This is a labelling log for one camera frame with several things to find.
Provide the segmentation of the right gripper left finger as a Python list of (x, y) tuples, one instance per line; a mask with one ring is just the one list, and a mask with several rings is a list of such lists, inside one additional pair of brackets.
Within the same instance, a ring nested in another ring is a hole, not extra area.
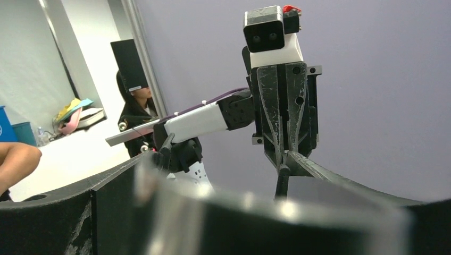
[(21, 202), (1, 203), (1, 254), (138, 254), (136, 171), (146, 152)]

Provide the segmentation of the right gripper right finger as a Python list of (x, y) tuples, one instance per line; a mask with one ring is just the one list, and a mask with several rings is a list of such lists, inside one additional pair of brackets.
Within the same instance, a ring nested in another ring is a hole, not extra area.
[(412, 200), (387, 194), (336, 174), (307, 157), (289, 151), (290, 177), (305, 177), (318, 184), (345, 190), (367, 201), (408, 209), (415, 218), (412, 254), (450, 254), (450, 198), (434, 202)]

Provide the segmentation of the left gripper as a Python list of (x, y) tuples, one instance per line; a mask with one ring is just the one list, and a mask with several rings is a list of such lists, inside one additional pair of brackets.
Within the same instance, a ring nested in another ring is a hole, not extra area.
[(247, 71), (255, 107), (253, 143), (264, 146), (267, 158), (277, 170), (276, 198), (285, 199), (288, 193), (287, 153), (292, 151), (308, 157), (318, 145), (316, 78), (322, 71), (322, 66), (309, 66), (305, 62)]

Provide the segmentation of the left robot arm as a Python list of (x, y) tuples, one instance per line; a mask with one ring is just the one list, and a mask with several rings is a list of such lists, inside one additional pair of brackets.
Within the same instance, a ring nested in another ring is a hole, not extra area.
[(251, 66), (251, 54), (242, 50), (248, 87), (236, 89), (191, 109), (167, 116), (154, 125), (154, 142), (163, 165), (176, 176), (207, 184), (201, 175), (201, 135), (232, 131), (252, 123), (252, 142), (263, 145), (264, 153), (278, 172), (276, 197), (285, 197), (295, 168), (287, 157), (296, 152), (308, 157), (317, 146), (318, 101), (316, 78), (322, 66), (284, 60), (280, 64)]

